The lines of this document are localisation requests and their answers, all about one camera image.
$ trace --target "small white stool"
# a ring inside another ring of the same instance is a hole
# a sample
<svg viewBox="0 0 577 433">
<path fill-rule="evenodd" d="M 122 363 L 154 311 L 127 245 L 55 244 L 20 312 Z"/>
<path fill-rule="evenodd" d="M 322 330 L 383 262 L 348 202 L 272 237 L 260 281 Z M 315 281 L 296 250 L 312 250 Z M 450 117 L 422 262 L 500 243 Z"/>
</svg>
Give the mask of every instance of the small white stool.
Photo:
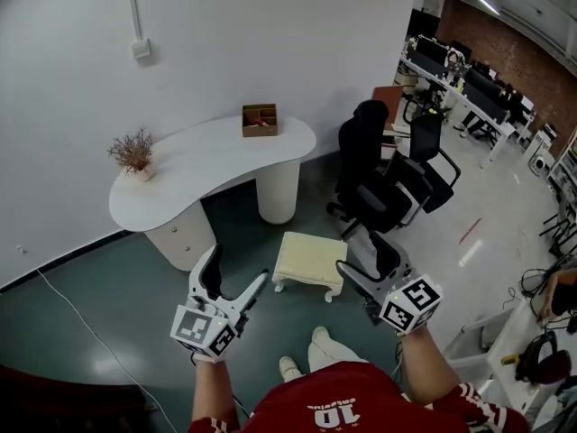
<svg viewBox="0 0 577 433">
<path fill-rule="evenodd" d="M 281 292 L 286 279 L 323 285 L 330 289 L 325 294 L 326 302 L 332 302 L 343 289 L 343 278 L 334 264 L 337 260 L 346 260 L 347 247 L 342 241 L 287 231 L 272 274 L 274 291 Z"/>
</svg>

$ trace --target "white vase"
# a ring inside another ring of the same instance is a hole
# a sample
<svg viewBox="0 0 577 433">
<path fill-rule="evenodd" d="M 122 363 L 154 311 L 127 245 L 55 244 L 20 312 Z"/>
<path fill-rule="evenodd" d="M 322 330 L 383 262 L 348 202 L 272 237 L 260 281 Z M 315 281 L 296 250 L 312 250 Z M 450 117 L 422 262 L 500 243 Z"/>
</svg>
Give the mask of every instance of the white vase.
<svg viewBox="0 0 577 433">
<path fill-rule="evenodd" d="M 151 164 L 148 164 L 142 170 L 138 170 L 135 175 L 140 181 L 148 181 L 154 175 L 154 169 Z"/>
</svg>

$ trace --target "brick wall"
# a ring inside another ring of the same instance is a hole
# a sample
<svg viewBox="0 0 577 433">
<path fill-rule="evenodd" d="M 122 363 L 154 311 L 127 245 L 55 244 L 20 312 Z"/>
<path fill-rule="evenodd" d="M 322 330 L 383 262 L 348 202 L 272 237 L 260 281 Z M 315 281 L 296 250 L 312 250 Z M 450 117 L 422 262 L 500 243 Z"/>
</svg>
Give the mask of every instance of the brick wall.
<svg viewBox="0 0 577 433">
<path fill-rule="evenodd" d="M 533 128 L 555 126 L 553 155 L 563 150 L 577 125 L 576 77 L 525 35 L 459 0 L 444 0 L 437 38 L 457 40 L 475 60 L 488 61 L 499 78 L 535 103 Z"/>
</svg>

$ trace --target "white shoe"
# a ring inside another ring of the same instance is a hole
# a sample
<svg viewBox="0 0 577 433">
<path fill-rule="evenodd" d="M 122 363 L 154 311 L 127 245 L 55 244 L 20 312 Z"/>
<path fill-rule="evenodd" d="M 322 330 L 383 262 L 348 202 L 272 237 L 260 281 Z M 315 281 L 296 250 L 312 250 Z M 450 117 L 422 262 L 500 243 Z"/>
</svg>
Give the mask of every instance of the white shoe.
<svg viewBox="0 0 577 433">
<path fill-rule="evenodd" d="M 302 375 L 302 373 L 298 369 L 297 363 L 295 363 L 295 361 L 288 356 L 282 356 L 280 358 L 279 370 L 280 375 L 282 375 L 282 378 L 285 381 L 297 378 L 295 375 Z"/>
<path fill-rule="evenodd" d="M 314 331 L 313 331 L 313 342 L 319 338 L 330 338 L 331 336 L 328 335 L 328 330 L 326 330 L 326 327 L 317 327 Z"/>
</svg>

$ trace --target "green floor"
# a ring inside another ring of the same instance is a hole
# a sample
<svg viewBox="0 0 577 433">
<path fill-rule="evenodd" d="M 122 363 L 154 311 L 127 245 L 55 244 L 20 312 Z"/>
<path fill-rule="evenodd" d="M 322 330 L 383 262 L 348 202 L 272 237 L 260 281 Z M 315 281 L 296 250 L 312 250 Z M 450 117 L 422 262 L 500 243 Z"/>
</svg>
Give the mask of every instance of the green floor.
<svg viewBox="0 0 577 433">
<path fill-rule="evenodd" d="M 224 245 L 221 266 L 227 295 L 240 293 L 262 269 L 272 272 L 285 231 L 338 238 L 325 213 L 335 165 L 329 157 L 302 166 L 297 213 L 284 226 L 261 221 L 254 186 L 206 201 L 207 216 Z M 186 431 L 194 366 L 189 351 L 169 337 L 169 329 L 177 305 L 186 301 L 188 276 L 172 268 L 144 235 L 130 235 L 46 276 L 158 399 L 177 430 Z M 282 382 L 281 356 L 290 355 L 307 368 L 307 347 L 316 326 L 326 326 L 335 339 L 385 372 L 394 370 L 397 340 L 392 330 L 370 323 L 363 300 L 347 284 L 332 304 L 324 301 L 324 293 L 323 288 L 295 282 L 275 293 L 267 284 L 243 338 L 228 354 L 234 393 L 247 410 Z M 0 339 L 0 364 L 14 369 L 70 382 L 130 382 L 41 278 L 0 296 Z M 158 412 L 152 416 L 153 430 L 171 431 Z"/>
</svg>

